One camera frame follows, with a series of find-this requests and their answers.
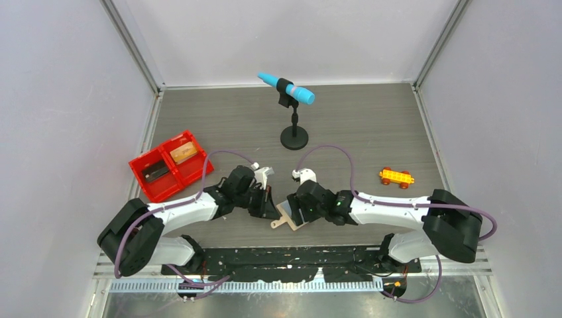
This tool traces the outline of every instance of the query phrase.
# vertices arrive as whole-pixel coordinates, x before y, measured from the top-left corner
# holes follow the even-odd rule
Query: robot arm
[[[253,217],[277,219],[267,177],[269,167],[236,167],[228,178],[206,187],[196,195],[164,203],[144,204],[132,199],[118,212],[98,237],[97,243],[115,263],[119,244],[133,221],[150,211],[129,237],[119,265],[123,276],[130,276],[148,264],[175,264],[197,270],[203,261],[201,247],[190,237],[161,237],[191,223],[210,221],[231,213],[235,207],[248,209]]]
[[[366,199],[367,202],[364,202],[350,190],[333,193],[324,189],[316,182],[316,175],[310,169],[293,171],[293,178],[300,182],[300,186],[287,199],[290,218],[295,225],[302,226],[323,217],[336,225],[378,223],[413,230],[406,234],[389,234],[384,238],[381,252],[385,254],[385,260],[381,261],[387,268],[439,253],[458,262],[475,261],[482,217],[456,209],[430,207],[432,203],[465,205],[448,191],[437,189],[431,197],[415,198],[357,193]]]

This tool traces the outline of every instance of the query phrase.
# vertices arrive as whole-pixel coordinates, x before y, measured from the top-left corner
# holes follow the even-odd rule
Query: microphone
[[[277,88],[277,81],[279,80],[273,75],[266,74],[266,73],[258,73],[258,77],[264,81],[265,84],[272,86],[273,88]],[[288,84],[287,88],[285,89],[285,93],[299,101],[300,103],[305,103],[307,105],[311,105],[314,102],[314,93],[309,91],[304,87],[295,86],[293,84]]]

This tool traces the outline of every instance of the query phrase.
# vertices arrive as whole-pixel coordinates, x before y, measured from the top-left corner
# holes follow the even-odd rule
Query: metal frame
[[[429,70],[433,66],[433,63],[435,62],[435,59],[437,59],[439,53],[441,52],[441,49],[447,43],[447,40],[449,40],[449,37],[455,30],[455,27],[457,26],[458,22],[461,20],[461,17],[463,16],[465,9],[467,8],[467,6],[470,4],[471,1],[472,0],[459,0],[457,2],[457,5],[455,5],[455,8],[453,9],[453,12],[449,16],[449,19],[447,19],[447,22],[445,23],[445,27],[441,31],[441,34],[439,35],[437,42],[431,49],[431,52],[429,53],[427,60],[423,64],[423,67],[421,68],[421,72],[418,75],[418,78],[415,80],[413,84],[415,91],[418,91],[420,89],[420,86],[422,85],[423,81],[427,77],[427,73],[429,72]]]
[[[174,293],[182,289],[181,278],[129,278],[112,282],[110,293]],[[382,292],[382,278],[372,277],[370,282],[331,282],[324,281],[322,275],[316,275],[309,282],[225,282],[213,293],[315,293],[315,292]],[[211,286],[204,287],[208,292]]]
[[[326,85],[372,85],[372,84],[412,84],[411,80],[404,81],[331,81],[326,83],[299,81],[300,86],[326,86]],[[225,84],[225,85],[206,85],[206,86],[168,86],[170,91],[183,91],[187,89],[217,89],[217,88],[254,88],[271,87],[265,83],[258,84]]]
[[[115,25],[117,31],[122,36],[122,39],[127,46],[127,49],[131,53],[133,59],[137,63],[137,66],[141,70],[143,76],[147,80],[151,89],[157,93],[157,97],[154,101],[154,105],[152,106],[152,110],[150,112],[150,116],[148,118],[145,134],[143,136],[142,144],[140,145],[140,152],[147,151],[150,149],[152,144],[152,137],[154,134],[154,130],[156,128],[156,120],[158,118],[158,114],[160,112],[160,106],[162,103],[162,98],[164,95],[164,91],[167,87],[162,85],[158,85],[156,80],[154,80],[154,76],[149,70],[145,60],[142,57],[141,52],[139,51],[138,46],[135,44],[133,37],[131,36],[127,26],[123,22],[121,15],[119,14],[113,0],[100,0],[103,4],[104,8],[106,9],[108,15],[110,16],[113,24]],[[439,170],[439,174],[443,181],[443,185],[445,189],[451,191],[453,185],[449,183],[450,178],[448,178],[449,173],[444,165],[444,162],[441,160],[439,155],[439,147],[438,141],[435,139],[433,134],[433,129],[431,125],[431,121],[427,114],[427,110],[425,108],[425,104],[423,102],[423,96],[420,91],[420,87],[427,77],[431,67],[433,66],[436,58],[438,57],[439,53],[441,52],[442,48],[446,44],[447,40],[451,36],[452,32],[455,30],[460,18],[463,16],[465,9],[467,8],[468,4],[471,0],[458,0],[453,12],[449,16],[443,31],[439,35],[435,45],[433,46],[427,60],[425,61],[423,68],[419,76],[417,77],[416,81],[412,84],[412,91],[416,98],[416,102],[418,104],[418,108],[420,110],[420,115],[422,117],[423,125],[425,127],[425,131],[429,138],[429,143],[431,145],[431,149],[433,150],[433,154],[435,156],[435,161],[437,163],[437,167]],[[253,85],[228,85],[225,87],[232,88],[232,87],[250,87]],[[195,89],[195,88],[218,88],[218,87],[173,87],[173,89]],[[137,197],[140,193],[140,187],[136,180],[133,179],[131,183],[131,190],[129,192],[129,198]],[[434,258],[422,258],[420,260],[423,267],[425,268],[424,273],[420,274],[410,274],[413,276],[436,276],[437,275],[437,261]],[[485,251],[483,247],[478,248],[477,253],[477,261],[473,264],[460,264],[456,262],[449,261],[446,258],[443,258],[443,275],[444,276],[473,276],[475,279],[475,284],[478,288],[478,294],[482,301],[482,305],[484,306],[484,310],[486,312],[487,317],[502,317],[502,312],[498,306],[497,297],[494,293],[494,276],[492,274],[492,270],[489,266],[488,259],[486,257]],[[158,279],[162,277],[169,276],[162,276],[160,274],[160,267],[159,266],[147,266],[140,272],[138,275],[135,275],[135,278],[153,278]],[[102,317],[103,310],[105,309],[105,305],[107,303],[107,297],[109,295],[109,289],[111,287],[111,281],[113,279],[113,263],[104,255],[104,253],[100,254],[95,274],[93,277],[93,283],[90,286],[92,291],[92,299],[89,305],[89,310],[87,311],[86,317]]]
[[[133,57],[133,60],[139,67],[140,72],[146,79],[146,82],[148,83],[148,85],[150,86],[150,88],[155,94],[160,93],[161,91],[160,85],[156,82],[152,72],[148,68],[148,65],[146,64],[144,58],[142,57],[139,47],[135,43],[133,36],[131,36],[129,29],[125,25],[125,22],[123,21],[123,18],[119,13],[119,11],[117,10],[113,0],[100,0],[100,2],[103,5],[105,11],[107,12],[107,16],[109,16],[111,22],[117,29],[117,32],[123,39],[123,42],[127,47],[127,50],[129,50],[129,53],[131,53],[131,56]]]

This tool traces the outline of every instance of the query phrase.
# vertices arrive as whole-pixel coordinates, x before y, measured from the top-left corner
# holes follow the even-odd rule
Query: red plastic crate
[[[170,152],[188,142],[193,142],[197,154],[176,164]],[[152,202],[162,202],[203,176],[205,158],[207,158],[207,153],[201,148],[195,137],[189,131],[184,131],[151,151],[131,160],[129,166],[146,197]],[[153,182],[147,182],[142,175],[142,171],[160,160],[164,160],[170,172]],[[207,174],[214,169],[213,164],[209,161],[207,163]]]

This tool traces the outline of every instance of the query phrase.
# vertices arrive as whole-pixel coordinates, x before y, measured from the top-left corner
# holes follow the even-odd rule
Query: yellow toy car
[[[407,189],[415,181],[409,172],[392,171],[390,167],[384,167],[378,175],[380,176],[380,181],[385,186],[389,185],[390,182],[394,182],[395,184],[400,184],[400,189]]]

